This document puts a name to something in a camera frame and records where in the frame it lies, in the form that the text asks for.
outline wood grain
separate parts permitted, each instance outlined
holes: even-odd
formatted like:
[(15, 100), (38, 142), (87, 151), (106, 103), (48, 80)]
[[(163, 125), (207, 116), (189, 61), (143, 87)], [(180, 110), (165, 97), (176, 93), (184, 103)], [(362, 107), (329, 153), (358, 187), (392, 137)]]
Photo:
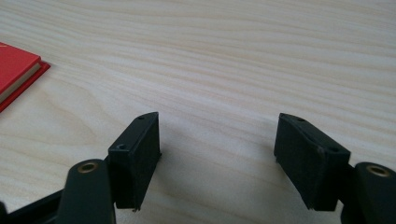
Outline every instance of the wood grain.
[(160, 112), (163, 158), (118, 223), (340, 223), (275, 163), (280, 112), (396, 169), (394, 1), (2, 1), (0, 40), (51, 69), (0, 114), (14, 211)]

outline red book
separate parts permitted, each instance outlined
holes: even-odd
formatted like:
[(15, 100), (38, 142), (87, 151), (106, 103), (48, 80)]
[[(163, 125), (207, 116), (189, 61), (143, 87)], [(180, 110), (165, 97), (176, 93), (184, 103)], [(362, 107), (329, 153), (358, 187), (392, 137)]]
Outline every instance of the red book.
[(49, 68), (40, 56), (0, 42), (0, 112)]

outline screw hole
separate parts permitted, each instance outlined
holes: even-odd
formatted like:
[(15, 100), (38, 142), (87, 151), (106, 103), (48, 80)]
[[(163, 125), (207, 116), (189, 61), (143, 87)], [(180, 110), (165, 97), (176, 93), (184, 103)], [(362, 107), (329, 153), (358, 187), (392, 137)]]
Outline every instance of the screw hole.
[(119, 145), (117, 145), (117, 148), (118, 149), (125, 149), (126, 145), (125, 144), (119, 144)]
[(390, 173), (389, 171), (387, 171), (386, 169), (380, 167), (380, 166), (376, 166), (376, 165), (369, 165), (367, 166), (367, 170), (374, 174), (374, 175), (379, 175), (382, 177), (389, 177)]
[(92, 172), (96, 170), (98, 167), (98, 163), (96, 162), (87, 162), (85, 164), (82, 164), (78, 167), (78, 171), (82, 174), (87, 174), (89, 172)]

